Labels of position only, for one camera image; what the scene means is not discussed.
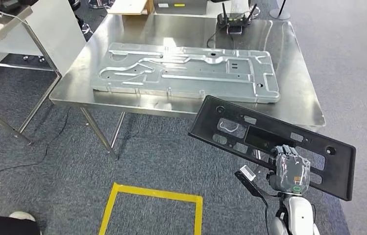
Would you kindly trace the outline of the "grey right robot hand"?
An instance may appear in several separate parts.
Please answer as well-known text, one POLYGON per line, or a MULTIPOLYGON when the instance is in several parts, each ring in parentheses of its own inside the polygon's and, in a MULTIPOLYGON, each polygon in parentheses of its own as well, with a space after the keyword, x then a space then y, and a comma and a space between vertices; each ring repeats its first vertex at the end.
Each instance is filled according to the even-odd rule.
POLYGON ((294 147, 285 144, 272 151, 275 170, 268 174, 271 188, 283 193, 305 193, 310 185, 310 161, 299 155, 294 147))

